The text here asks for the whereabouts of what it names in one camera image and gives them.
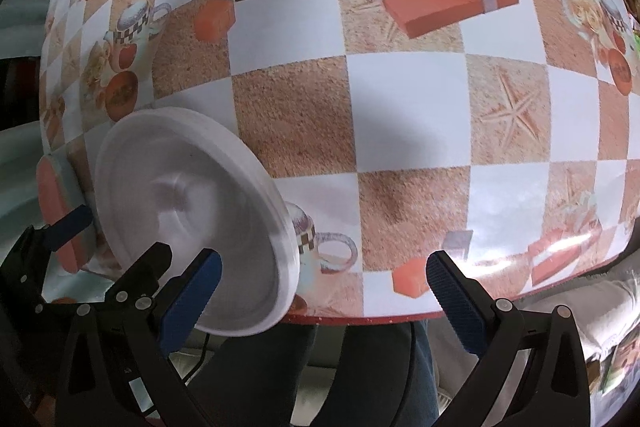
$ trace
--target dark pants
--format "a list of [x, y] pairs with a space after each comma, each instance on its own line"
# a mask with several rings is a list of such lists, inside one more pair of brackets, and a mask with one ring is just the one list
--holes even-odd
[[[221, 427], [289, 427], [316, 327], [228, 339], [189, 385]], [[430, 427], [438, 417], [426, 322], [347, 327], [312, 427]]]

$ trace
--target bowl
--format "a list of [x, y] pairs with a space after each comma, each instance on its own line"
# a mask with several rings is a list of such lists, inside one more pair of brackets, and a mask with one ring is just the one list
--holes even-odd
[[202, 248], [220, 254], [222, 279], [198, 329], [253, 335], [289, 309], [300, 260], [285, 203], [248, 147], [209, 117], [165, 107], [122, 118], [98, 152], [95, 199], [123, 269], [156, 241], [173, 252], [161, 285]]

